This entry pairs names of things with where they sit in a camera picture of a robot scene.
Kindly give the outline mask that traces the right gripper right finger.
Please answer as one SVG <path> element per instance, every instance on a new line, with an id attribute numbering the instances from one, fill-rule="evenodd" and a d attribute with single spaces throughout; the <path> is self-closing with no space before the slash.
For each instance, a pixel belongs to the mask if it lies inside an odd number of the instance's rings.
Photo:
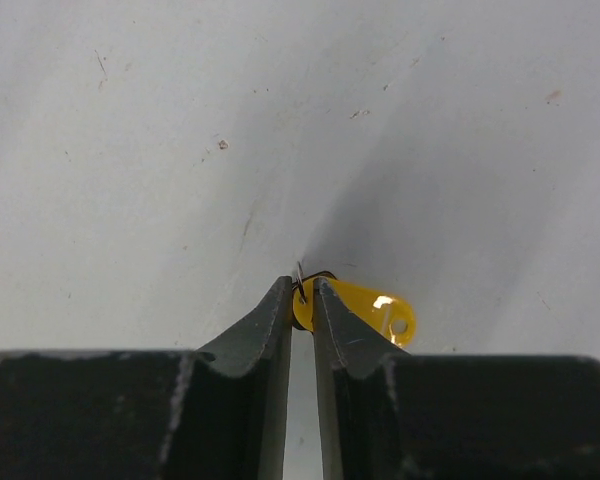
<path id="1" fill-rule="evenodd" d="M 600 479 L 600 361 L 412 355 L 314 287 L 328 479 Z"/>

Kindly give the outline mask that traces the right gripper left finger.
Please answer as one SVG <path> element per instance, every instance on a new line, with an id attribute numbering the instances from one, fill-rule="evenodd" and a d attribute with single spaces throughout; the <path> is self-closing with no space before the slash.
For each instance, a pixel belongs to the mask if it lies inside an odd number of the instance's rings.
<path id="1" fill-rule="evenodd" d="M 0 351 L 0 479 L 279 479 L 292 284 L 187 350 Z"/>

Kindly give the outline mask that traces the yellow tag key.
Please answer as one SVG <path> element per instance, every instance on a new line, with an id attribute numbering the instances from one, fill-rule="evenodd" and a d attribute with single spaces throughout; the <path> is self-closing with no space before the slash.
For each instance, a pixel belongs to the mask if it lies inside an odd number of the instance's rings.
<path id="1" fill-rule="evenodd" d="M 326 280 L 349 311 L 397 347 L 404 348 L 413 340 L 417 321 L 409 302 L 387 292 L 338 280 L 328 270 L 305 275 L 300 263 L 297 263 L 292 282 L 296 329 L 314 332 L 313 292 L 317 279 Z"/>

